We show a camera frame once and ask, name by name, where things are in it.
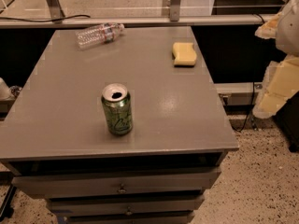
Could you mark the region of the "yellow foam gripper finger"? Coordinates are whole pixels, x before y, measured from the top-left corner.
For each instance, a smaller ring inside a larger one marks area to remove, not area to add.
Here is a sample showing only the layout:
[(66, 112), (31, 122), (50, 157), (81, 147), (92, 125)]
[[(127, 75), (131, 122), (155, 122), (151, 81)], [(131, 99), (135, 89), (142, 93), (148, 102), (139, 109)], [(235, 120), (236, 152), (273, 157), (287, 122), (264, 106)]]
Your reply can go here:
[(265, 70), (262, 86), (253, 115), (258, 119), (268, 119), (299, 92), (299, 58), (287, 55), (280, 63), (271, 62)]
[(269, 21), (267, 21), (262, 26), (260, 26), (255, 31), (255, 35), (262, 39), (271, 39), (271, 38), (275, 39), (277, 36), (278, 20), (280, 15), (281, 13), (279, 12), (278, 14), (273, 16)]

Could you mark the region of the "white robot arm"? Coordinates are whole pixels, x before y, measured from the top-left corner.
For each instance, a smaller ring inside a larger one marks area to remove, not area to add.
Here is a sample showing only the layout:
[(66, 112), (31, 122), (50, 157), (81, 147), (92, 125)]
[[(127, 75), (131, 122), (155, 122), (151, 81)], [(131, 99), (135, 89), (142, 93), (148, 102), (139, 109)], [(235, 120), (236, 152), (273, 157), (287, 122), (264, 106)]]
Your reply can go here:
[(299, 0), (290, 0), (277, 15), (259, 27), (255, 35), (273, 38), (276, 48), (286, 54), (283, 61), (267, 66), (253, 107), (256, 118), (268, 119), (299, 92)]

